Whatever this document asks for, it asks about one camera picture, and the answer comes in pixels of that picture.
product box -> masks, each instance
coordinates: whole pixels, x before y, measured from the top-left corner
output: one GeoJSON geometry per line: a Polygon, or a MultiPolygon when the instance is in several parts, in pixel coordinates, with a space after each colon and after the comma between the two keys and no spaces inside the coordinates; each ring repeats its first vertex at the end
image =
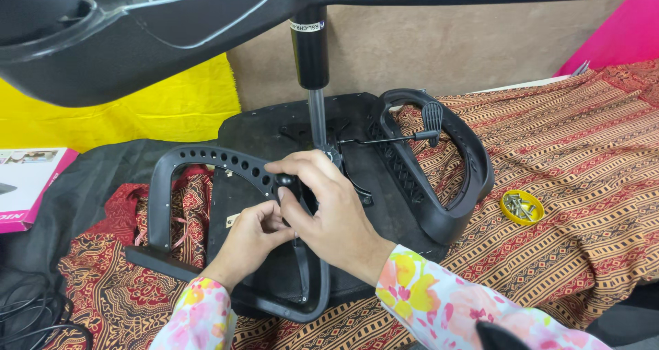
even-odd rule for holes
{"type": "Polygon", "coordinates": [[[0,150],[0,233],[32,226],[45,190],[77,156],[68,148],[0,150]]]}

floral sleeve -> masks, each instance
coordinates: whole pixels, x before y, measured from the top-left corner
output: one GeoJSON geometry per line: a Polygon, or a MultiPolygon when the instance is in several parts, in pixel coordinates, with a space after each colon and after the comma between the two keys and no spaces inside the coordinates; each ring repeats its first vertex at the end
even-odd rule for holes
{"type": "Polygon", "coordinates": [[[464,281],[401,245],[384,265],[375,292],[383,307],[429,349],[481,349],[477,321],[508,329],[531,349],[609,349],[597,338],[464,281]]]}
{"type": "Polygon", "coordinates": [[[227,290],[213,279],[195,278],[150,349],[229,349],[236,319],[227,290]]]}

brown wall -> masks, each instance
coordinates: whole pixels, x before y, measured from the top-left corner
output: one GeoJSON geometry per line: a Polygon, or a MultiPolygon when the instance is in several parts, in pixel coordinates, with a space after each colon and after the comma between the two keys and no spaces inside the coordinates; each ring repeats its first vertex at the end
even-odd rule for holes
{"type": "MultiPolygon", "coordinates": [[[[325,96],[467,93],[552,76],[622,0],[327,9],[325,96]]],[[[288,22],[229,51],[243,110],[306,99],[288,22]]]]}

orange striped cloth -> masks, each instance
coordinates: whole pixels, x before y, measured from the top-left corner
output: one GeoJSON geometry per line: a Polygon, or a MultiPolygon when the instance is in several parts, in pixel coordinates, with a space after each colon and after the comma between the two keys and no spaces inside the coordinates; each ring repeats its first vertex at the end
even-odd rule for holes
{"type": "MultiPolygon", "coordinates": [[[[481,138],[496,181],[442,266],[579,329],[658,272],[659,59],[438,99],[481,138]],[[546,217],[508,220],[498,200],[511,189],[546,217]]],[[[397,121],[404,135],[423,129],[411,106],[397,121]]],[[[446,204],[462,182],[455,146],[411,146],[446,204]]]]}

